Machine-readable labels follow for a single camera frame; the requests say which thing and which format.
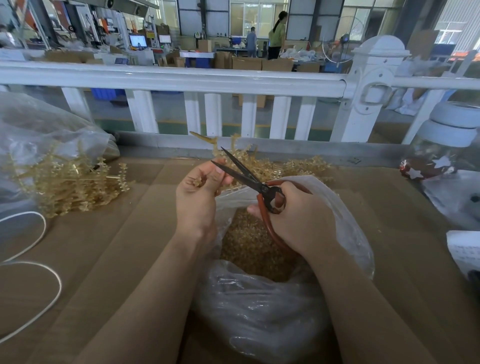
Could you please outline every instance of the right hand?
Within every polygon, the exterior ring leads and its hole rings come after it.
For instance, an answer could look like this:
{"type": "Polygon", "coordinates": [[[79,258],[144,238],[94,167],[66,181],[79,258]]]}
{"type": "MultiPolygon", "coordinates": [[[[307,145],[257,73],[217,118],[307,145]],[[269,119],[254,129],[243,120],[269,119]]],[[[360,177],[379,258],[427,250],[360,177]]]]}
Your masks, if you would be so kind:
{"type": "MultiPolygon", "coordinates": [[[[280,187],[287,200],[285,209],[269,215],[275,232],[290,248],[308,258],[324,244],[336,242],[335,217],[322,199],[300,191],[290,182],[280,187]]],[[[248,206],[247,211],[262,218],[257,205],[248,206]]]]}

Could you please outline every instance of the red scissor handle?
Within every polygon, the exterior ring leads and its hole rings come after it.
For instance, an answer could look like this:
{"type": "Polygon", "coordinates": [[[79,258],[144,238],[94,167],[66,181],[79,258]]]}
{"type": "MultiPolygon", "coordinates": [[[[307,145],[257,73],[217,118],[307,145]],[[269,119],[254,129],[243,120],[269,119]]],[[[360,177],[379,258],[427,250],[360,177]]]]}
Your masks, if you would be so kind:
{"type": "MultiPolygon", "coordinates": [[[[286,180],[275,180],[275,181],[269,181],[266,183],[267,186],[279,186],[281,185],[283,182],[286,182],[286,180]]],[[[290,183],[292,183],[295,187],[297,187],[300,191],[303,191],[305,193],[308,193],[308,194],[312,194],[308,188],[306,188],[304,185],[300,184],[300,183],[297,183],[297,182],[293,182],[293,181],[288,181],[290,183]]],[[[267,229],[268,231],[268,234],[270,235],[270,237],[272,238],[272,240],[278,245],[278,247],[280,249],[282,249],[284,252],[286,252],[287,254],[291,254],[291,255],[297,255],[298,253],[295,252],[292,248],[290,248],[284,241],[282,238],[280,238],[280,236],[278,236],[278,234],[273,230],[273,226],[272,226],[272,222],[270,221],[270,215],[269,212],[268,212],[268,209],[267,207],[265,206],[265,202],[264,202],[264,198],[262,196],[262,194],[258,194],[257,195],[257,201],[258,201],[258,207],[260,208],[260,214],[262,215],[262,220],[264,221],[264,225],[265,225],[265,228],[267,229]]],[[[281,207],[282,204],[285,203],[285,200],[283,199],[282,197],[282,200],[280,201],[280,206],[277,205],[277,198],[275,198],[275,206],[276,207],[281,207]]]]}

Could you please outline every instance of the cardboard table surface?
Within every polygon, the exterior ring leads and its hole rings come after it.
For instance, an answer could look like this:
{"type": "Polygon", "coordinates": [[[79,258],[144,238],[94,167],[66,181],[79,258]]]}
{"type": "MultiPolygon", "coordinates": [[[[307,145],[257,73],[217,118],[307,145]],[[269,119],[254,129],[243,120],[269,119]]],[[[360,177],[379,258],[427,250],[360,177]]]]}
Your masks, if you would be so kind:
{"type": "MultiPolygon", "coordinates": [[[[0,345],[0,363],[71,363],[169,241],[175,229],[175,188],[199,161],[123,161],[128,179],[136,181],[130,191],[98,210],[53,219],[43,241],[22,256],[55,269],[63,292],[50,311],[0,345]]],[[[447,221],[397,170],[333,168],[331,174],[331,187],[372,246],[380,292],[438,363],[480,363],[480,305],[447,250],[447,221]]],[[[21,243],[15,249],[0,244],[0,260],[20,250],[21,243]]],[[[2,337],[45,307],[57,287],[35,267],[0,267],[0,277],[2,337]]],[[[341,362],[331,328],[318,345],[317,355],[299,363],[341,362]]],[[[230,350],[190,314],[179,363],[256,361],[230,350]]]]}

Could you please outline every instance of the left hand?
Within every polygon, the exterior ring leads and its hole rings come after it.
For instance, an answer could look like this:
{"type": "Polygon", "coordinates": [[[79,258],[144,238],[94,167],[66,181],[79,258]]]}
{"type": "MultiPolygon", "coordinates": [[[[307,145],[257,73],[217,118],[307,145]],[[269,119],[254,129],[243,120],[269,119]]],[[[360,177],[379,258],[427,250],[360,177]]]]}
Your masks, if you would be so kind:
{"type": "MultiPolygon", "coordinates": [[[[215,162],[224,164],[223,158],[215,162]]],[[[208,244],[216,237],[215,196],[222,185],[231,184],[233,178],[226,176],[212,162],[205,162],[192,169],[177,187],[177,230],[176,236],[193,243],[208,244]],[[195,180],[205,179],[201,187],[195,180]]]]}

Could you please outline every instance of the hand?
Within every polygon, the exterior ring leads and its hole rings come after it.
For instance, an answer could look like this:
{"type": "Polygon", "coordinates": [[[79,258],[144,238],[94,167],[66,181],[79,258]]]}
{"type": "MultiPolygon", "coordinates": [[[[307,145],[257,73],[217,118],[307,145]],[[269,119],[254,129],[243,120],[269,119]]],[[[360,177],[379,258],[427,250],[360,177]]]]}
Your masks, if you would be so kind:
{"type": "MultiPolygon", "coordinates": [[[[215,158],[214,161],[225,163],[223,158],[215,158]]],[[[177,187],[175,235],[195,243],[213,241],[216,237],[215,196],[222,185],[232,182],[232,177],[226,176],[225,172],[210,161],[192,169],[177,187]],[[194,185],[198,179],[205,180],[203,186],[194,185]]]]}
{"type": "MultiPolygon", "coordinates": [[[[287,200],[285,209],[278,215],[269,215],[275,232],[290,248],[308,260],[323,244],[336,242],[335,217],[325,202],[290,182],[280,187],[287,200]]],[[[247,211],[262,218],[257,205],[248,206],[247,211]]]]}

